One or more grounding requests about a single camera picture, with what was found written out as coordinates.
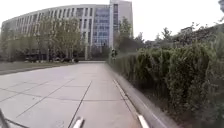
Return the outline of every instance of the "grass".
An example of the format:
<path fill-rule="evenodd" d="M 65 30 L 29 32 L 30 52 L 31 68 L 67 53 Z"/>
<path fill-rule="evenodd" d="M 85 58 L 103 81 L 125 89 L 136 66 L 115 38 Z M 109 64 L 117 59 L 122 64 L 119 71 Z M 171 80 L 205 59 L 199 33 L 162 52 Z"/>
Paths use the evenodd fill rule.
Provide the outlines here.
<path fill-rule="evenodd" d="M 73 63 L 29 63 L 29 62 L 13 62 L 13 63 L 0 63 L 0 75 L 24 72 L 35 69 L 65 66 Z"/>

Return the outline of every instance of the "concrete pavement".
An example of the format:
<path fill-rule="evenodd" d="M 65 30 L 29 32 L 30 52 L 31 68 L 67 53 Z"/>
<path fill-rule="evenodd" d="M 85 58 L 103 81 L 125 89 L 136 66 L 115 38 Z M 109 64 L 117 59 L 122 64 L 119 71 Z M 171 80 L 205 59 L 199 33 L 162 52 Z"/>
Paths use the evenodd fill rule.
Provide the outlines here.
<path fill-rule="evenodd" d="M 139 127 L 134 107 L 103 62 L 2 75 L 0 108 L 31 128 L 67 128 L 78 116 L 84 128 Z"/>

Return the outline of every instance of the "sky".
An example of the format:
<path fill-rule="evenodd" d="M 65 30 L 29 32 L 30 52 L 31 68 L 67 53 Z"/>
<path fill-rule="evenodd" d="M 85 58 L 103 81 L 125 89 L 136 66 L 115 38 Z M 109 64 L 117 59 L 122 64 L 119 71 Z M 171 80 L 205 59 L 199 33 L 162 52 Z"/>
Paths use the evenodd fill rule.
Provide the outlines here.
<path fill-rule="evenodd" d="M 143 32 L 145 40 L 154 40 L 165 27 L 176 34 L 192 22 L 212 26 L 224 16 L 218 0 L 128 1 L 133 6 L 134 36 Z M 32 11 L 73 4 L 109 4 L 109 0 L 1 0 L 0 24 Z"/>

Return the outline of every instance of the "stone curb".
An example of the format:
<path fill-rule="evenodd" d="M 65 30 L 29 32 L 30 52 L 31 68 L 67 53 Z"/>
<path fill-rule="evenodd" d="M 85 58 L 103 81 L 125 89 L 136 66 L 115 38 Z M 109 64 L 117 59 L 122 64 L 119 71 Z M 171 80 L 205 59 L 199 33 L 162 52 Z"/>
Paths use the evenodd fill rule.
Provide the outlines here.
<path fill-rule="evenodd" d="M 163 113 L 139 90 L 134 88 L 133 85 L 131 85 L 121 75 L 113 71 L 109 65 L 108 70 L 124 90 L 124 93 L 128 96 L 138 113 L 146 119 L 150 128 L 180 128 L 170 117 Z"/>

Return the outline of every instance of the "building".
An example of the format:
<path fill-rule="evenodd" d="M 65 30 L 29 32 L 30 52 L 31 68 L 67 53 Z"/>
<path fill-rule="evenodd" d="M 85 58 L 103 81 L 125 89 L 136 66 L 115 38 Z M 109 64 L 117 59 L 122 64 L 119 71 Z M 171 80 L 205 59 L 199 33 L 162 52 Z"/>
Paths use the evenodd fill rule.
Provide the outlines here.
<path fill-rule="evenodd" d="M 220 4 L 220 9 L 222 10 L 222 12 L 224 12 L 224 0 L 220 0 L 219 4 Z"/>
<path fill-rule="evenodd" d="M 30 26 L 38 24 L 45 14 L 52 19 L 78 19 L 85 43 L 90 46 L 113 47 L 114 34 L 118 32 L 119 22 L 123 17 L 133 25 L 132 3 L 111 0 L 108 5 L 70 5 L 30 12 L 4 21 L 2 27 L 7 24 L 10 30 L 27 34 Z"/>

